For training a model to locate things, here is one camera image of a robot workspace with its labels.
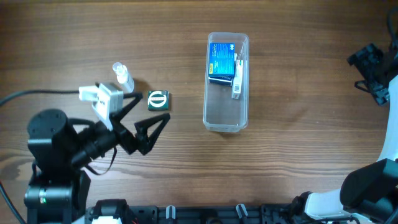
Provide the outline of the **white green medicine box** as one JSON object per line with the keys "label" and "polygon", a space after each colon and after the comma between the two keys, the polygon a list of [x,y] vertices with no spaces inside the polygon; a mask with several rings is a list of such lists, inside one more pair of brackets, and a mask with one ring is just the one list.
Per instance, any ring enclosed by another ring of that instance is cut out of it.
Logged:
{"label": "white green medicine box", "polygon": [[241,86],[243,82],[243,68],[244,62],[240,59],[237,59],[235,62],[235,75],[233,79],[232,85],[232,99],[238,100],[241,94]]}

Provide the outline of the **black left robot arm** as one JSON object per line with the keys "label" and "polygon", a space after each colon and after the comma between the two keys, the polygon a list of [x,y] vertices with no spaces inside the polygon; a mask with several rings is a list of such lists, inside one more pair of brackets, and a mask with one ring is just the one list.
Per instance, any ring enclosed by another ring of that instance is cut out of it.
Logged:
{"label": "black left robot arm", "polygon": [[24,196],[28,223],[72,223],[86,212],[91,180],[84,171],[92,160],[121,146],[128,154],[152,150],[170,120],[164,113],[135,123],[130,132],[122,119],[142,99],[132,101],[110,114],[112,128],[101,121],[68,118],[59,109],[37,113],[27,127],[28,148],[35,158],[32,177]]}

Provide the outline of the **white blue Hansaplast box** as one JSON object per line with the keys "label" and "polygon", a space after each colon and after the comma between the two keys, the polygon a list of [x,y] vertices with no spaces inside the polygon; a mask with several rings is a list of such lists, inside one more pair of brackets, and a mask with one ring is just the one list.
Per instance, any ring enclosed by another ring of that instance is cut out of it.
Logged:
{"label": "white blue Hansaplast box", "polygon": [[210,83],[215,83],[218,85],[231,86],[233,84],[233,77],[223,76],[223,77],[208,77]]}

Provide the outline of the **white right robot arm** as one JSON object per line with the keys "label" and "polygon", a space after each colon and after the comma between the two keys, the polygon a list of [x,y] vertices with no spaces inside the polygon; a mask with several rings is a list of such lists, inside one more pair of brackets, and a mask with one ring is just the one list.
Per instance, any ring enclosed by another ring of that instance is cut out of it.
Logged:
{"label": "white right robot arm", "polygon": [[362,80],[355,88],[379,106],[389,105],[386,136],[376,162],[351,172],[339,189],[305,192],[289,206],[289,217],[305,223],[397,223],[397,42],[387,52],[369,44],[348,57]]}

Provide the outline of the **blue VapoDrops box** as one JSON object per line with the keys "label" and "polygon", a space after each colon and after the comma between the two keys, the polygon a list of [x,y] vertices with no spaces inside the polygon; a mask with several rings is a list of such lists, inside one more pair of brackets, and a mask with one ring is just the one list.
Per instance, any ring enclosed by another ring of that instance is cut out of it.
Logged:
{"label": "blue VapoDrops box", "polygon": [[235,43],[209,44],[208,74],[210,77],[232,77],[234,75]]}

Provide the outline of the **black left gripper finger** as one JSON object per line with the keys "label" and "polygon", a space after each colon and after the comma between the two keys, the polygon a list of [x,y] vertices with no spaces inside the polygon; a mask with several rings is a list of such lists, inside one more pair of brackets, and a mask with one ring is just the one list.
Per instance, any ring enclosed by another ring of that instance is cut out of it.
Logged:
{"label": "black left gripper finger", "polygon": [[[136,149],[144,156],[148,154],[154,147],[159,135],[165,128],[166,124],[170,120],[170,114],[164,113],[142,121],[136,122],[134,127],[136,128]],[[148,135],[148,129],[153,125],[158,124],[153,132]]]}
{"label": "black left gripper finger", "polygon": [[143,95],[142,93],[128,93],[123,96],[124,100],[128,98],[134,98],[134,99],[119,111],[111,113],[110,114],[111,120],[122,120],[125,117],[125,115],[127,115],[128,112],[130,112],[133,109],[133,107],[135,107],[138,104],[138,102],[142,100]]}

